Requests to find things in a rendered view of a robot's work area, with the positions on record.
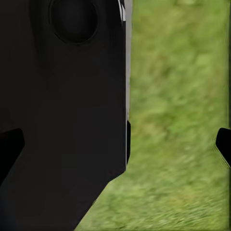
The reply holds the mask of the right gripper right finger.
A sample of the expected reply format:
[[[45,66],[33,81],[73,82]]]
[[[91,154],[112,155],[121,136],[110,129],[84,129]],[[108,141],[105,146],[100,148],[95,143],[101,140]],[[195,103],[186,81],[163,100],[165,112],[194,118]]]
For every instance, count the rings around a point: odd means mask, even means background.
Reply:
[[[218,131],[216,146],[222,153],[226,161],[231,167],[231,130],[220,128]]]

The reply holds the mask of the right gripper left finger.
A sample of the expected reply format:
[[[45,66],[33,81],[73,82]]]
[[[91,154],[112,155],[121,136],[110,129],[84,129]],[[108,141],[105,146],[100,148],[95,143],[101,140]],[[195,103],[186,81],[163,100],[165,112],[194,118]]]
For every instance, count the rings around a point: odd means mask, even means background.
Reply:
[[[25,147],[20,128],[0,133],[0,186]]]

